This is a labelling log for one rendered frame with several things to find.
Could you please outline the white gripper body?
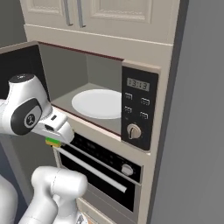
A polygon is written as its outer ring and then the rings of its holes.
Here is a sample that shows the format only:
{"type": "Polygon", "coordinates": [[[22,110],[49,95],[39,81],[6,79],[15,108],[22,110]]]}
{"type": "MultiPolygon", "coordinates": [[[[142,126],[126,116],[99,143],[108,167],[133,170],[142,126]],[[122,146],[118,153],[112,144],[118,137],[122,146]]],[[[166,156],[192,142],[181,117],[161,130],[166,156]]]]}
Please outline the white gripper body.
{"type": "Polygon", "coordinates": [[[45,125],[47,136],[64,144],[70,144],[74,139],[74,131],[67,120],[50,121],[45,125]]]}

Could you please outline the green and yellow sponge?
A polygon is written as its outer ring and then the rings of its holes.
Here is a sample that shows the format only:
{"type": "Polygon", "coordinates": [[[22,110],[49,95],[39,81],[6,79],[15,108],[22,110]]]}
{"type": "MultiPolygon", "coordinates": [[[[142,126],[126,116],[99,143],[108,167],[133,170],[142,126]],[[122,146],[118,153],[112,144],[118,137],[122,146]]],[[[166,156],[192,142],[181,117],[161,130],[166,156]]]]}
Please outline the green and yellow sponge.
{"type": "Polygon", "coordinates": [[[57,148],[59,148],[61,146],[61,141],[55,140],[55,139],[52,139],[52,138],[49,138],[49,137],[47,137],[45,139],[45,143],[50,145],[50,146],[57,147],[57,148]]]}

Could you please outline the white round microwave plate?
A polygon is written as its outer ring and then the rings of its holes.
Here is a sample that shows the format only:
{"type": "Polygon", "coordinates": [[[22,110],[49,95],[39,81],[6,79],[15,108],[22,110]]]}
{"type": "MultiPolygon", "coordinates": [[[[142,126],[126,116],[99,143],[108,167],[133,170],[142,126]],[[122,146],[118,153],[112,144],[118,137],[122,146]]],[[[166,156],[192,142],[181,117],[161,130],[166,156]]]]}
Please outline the white round microwave plate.
{"type": "Polygon", "coordinates": [[[72,99],[73,108],[95,119],[117,119],[122,113],[122,94],[109,89],[90,89],[72,99]]]}

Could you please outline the beige microwave oven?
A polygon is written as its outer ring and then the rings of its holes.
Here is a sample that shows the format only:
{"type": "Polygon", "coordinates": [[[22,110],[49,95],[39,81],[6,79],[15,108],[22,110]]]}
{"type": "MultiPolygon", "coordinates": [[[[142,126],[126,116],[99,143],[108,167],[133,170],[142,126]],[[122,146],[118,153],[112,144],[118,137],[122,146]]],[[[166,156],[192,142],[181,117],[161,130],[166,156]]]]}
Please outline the beige microwave oven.
{"type": "Polygon", "coordinates": [[[41,43],[39,48],[55,107],[116,134],[125,143],[141,150],[150,148],[160,74],[158,67],[46,43],[41,43]],[[90,89],[121,93],[121,117],[95,119],[76,111],[72,99],[90,89]]]}

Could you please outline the black microwave door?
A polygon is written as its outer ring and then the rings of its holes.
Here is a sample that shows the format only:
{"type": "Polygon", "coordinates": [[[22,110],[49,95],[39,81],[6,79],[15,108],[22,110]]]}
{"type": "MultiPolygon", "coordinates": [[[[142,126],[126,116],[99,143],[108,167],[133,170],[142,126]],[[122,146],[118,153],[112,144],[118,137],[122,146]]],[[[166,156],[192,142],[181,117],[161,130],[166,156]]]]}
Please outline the black microwave door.
{"type": "Polygon", "coordinates": [[[6,99],[9,79],[17,74],[35,74],[49,97],[45,71],[37,41],[0,48],[0,99],[6,99]]]}

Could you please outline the black built-in oven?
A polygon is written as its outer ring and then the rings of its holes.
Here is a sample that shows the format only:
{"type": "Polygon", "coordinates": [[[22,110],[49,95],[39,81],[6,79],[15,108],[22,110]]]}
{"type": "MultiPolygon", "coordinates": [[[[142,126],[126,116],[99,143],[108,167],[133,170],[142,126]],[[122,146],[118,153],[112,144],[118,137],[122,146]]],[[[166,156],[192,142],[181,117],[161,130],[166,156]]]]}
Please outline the black built-in oven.
{"type": "Polygon", "coordinates": [[[137,222],[142,188],[142,166],[134,164],[79,134],[75,134],[70,144],[62,144],[60,148],[126,186],[126,192],[121,192],[62,153],[59,153],[60,162],[64,167],[87,176],[90,196],[98,197],[105,204],[108,204],[133,222],[137,222]],[[131,176],[122,173],[124,164],[133,169],[131,176]]]}

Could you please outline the white oven knob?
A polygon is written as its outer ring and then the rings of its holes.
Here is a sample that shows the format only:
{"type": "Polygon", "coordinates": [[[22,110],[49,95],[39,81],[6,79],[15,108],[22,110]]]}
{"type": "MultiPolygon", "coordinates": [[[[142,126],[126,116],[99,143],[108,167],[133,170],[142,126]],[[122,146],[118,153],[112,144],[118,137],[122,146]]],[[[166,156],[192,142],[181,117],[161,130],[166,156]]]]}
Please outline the white oven knob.
{"type": "Polygon", "coordinates": [[[122,166],[122,173],[126,176],[131,176],[133,174],[133,169],[128,164],[124,164],[122,166]]]}

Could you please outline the cream cupboard door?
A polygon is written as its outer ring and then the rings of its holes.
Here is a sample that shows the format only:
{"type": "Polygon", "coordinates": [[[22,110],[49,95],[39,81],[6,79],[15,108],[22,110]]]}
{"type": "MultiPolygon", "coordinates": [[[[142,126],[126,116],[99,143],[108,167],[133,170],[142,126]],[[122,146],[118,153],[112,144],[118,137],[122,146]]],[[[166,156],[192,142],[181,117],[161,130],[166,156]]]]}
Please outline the cream cupboard door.
{"type": "Polygon", "coordinates": [[[71,29],[74,26],[69,9],[72,26],[67,26],[63,0],[20,0],[24,21],[27,25],[39,25],[59,29],[71,29]]]}
{"type": "Polygon", "coordinates": [[[171,44],[180,0],[81,0],[84,32],[171,44]]]}

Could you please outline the grey fridge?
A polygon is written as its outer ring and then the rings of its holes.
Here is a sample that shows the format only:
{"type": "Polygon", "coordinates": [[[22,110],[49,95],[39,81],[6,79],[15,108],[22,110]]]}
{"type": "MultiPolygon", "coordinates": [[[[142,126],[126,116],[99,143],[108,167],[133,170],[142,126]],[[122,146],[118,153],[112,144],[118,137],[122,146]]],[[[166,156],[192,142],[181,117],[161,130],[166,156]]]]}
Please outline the grey fridge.
{"type": "Polygon", "coordinates": [[[147,224],[224,224],[224,0],[189,0],[147,224]]]}

